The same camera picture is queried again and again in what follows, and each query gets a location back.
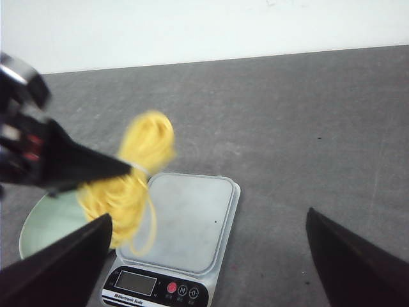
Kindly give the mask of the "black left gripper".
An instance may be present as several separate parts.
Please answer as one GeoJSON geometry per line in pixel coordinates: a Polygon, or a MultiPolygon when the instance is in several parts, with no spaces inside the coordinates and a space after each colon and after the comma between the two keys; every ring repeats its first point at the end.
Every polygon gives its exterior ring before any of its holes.
{"type": "Polygon", "coordinates": [[[50,90],[41,74],[1,53],[1,182],[38,186],[51,193],[129,175],[131,165],[75,142],[56,121],[24,113],[43,110],[50,90]]]}

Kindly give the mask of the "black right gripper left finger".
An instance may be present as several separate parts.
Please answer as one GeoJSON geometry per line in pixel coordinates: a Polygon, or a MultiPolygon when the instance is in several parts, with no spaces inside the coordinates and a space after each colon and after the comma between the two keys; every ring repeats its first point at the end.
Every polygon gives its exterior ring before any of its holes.
{"type": "Polygon", "coordinates": [[[108,254],[104,214],[1,271],[1,306],[86,306],[108,254]]]}

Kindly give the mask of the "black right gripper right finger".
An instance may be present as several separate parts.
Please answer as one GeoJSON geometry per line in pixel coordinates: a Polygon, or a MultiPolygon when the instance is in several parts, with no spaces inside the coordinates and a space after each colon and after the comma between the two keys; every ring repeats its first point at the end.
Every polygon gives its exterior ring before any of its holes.
{"type": "Polygon", "coordinates": [[[305,229],[331,306],[408,306],[408,262],[313,208],[305,229]]]}

